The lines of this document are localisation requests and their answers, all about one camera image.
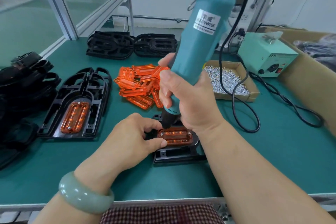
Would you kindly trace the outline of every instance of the forearm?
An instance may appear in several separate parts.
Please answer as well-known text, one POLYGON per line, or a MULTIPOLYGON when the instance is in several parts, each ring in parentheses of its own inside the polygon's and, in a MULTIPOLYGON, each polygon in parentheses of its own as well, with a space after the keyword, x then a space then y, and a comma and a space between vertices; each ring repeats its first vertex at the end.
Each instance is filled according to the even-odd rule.
POLYGON ((237 224, 335 223, 227 122, 200 140, 237 224))
MULTIPOLYGON (((111 184, 119 174, 117 166, 111 166, 114 171, 106 171, 97 167, 106 166, 99 154, 94 154, 86 159, 74 172, 75 177, 92 191, 107 194, 111 184)), ((34 224, 98 224, 101 214, 89 214, 69 205, 57 193, 42 209, 34 224)))

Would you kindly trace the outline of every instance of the electric screwdriver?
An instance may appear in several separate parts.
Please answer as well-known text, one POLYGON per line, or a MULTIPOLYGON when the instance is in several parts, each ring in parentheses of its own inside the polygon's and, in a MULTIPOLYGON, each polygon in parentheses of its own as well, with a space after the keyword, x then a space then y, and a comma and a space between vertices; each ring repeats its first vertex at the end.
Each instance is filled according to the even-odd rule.
MULTIPOLYGON (((205 63, 212 57, 236 0, 195 0, 195 6, 173 59, 171 71, 195 85, 205 63)), ((162 111, 162 127, 170 128, 180 116, 179 99, 171 96, 172 106, 162 111)))

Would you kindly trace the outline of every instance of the cardboard box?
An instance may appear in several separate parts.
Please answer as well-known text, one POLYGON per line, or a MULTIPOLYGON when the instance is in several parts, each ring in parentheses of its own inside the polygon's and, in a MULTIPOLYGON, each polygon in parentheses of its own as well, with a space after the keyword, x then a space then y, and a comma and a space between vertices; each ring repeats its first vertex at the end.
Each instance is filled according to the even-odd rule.
POLYGON ((318 42, 329 33, 272 27, 265 29, 265 32, 271 31, 282 31, 281 40, 299 53, 278 79, 306 107, 322 115, 326 127, 336 136, 336 73, 293 44, 295 40, 318 42))
MULTIPOLYGON (((218 60, 209 60, 206 64, 206 66, 214 66, 219 67, 218 60)), ((239 76, 241 79, 245 78, 246 76, 246 70, 244 66, 240 62, 230 62, 230 61, 222 61, 222 67, 225 70, 231 70, 234 72, 237 76, 239 76)), ((259 95, 259 91, 257 86, 254 84, 252 78, 250 76, 246 79, 244 82, 244 85, 249 90, 249 95, 235 95, 238 99, 246 102, 254 102, 256 97, 259 95)), ((225 100, 231 100, 232 97, 228 94, 222 94, 214 92, 216 99, 225 99, 225 100)))

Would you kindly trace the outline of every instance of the checkered cloth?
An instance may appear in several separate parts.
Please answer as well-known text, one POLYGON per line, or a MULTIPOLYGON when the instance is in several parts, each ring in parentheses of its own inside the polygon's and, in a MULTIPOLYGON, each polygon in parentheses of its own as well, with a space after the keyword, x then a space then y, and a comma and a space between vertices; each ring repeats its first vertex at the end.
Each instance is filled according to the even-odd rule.
POLYGON ((100 224, 224 224, 212 205, 160 205, 113 208, 100 224))

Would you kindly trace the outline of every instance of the workbench surface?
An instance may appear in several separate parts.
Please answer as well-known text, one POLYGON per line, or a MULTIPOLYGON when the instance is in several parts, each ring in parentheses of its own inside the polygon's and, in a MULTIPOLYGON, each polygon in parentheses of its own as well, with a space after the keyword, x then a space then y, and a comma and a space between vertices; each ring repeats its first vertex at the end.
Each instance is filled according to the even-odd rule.
MULTIPOLYGON (((157 64, 159 60, 139 58, 134 54, 124 61, 106 60, 86 56, 85 51, 86 38, 66 41, 48 58, 55 65, 52 71, 65 80, 80 69, 104 67, 115 78, 121 66, 157 64)), ((268 79, 268 82, 294 99, 276 79, 268 79)), ((251 106, 260 117, 261 129, 258 133, 248 134, 238 129, 231 102, 218 100, 223 116, 256 150, 305 192, 336 192, 335 138, 326 128, 311 128, 303 123, 291 108, 258 82, 256 85, 261 94, 251 106)), ((61 177, 89 157, 120 120, 133 112, 144 117, 161 113, 156 106, 144 111, 118 93, 119 88, 113 83, 107 114, 100 125, 97 141, 58 143, 37 140, 24 158, 0 171, 0 205, 47 203, 57 192, 61 177)), ((248 109, 240 103, 236 106, 243 124, 254 128, 248 109)), ((44 115, 41 115, 35 121, 41 124, 43 118, 44 115)), ((152 156, 120 174, 112 190, 116 201, 222 196, 208 163, 153 167, 152 156)))

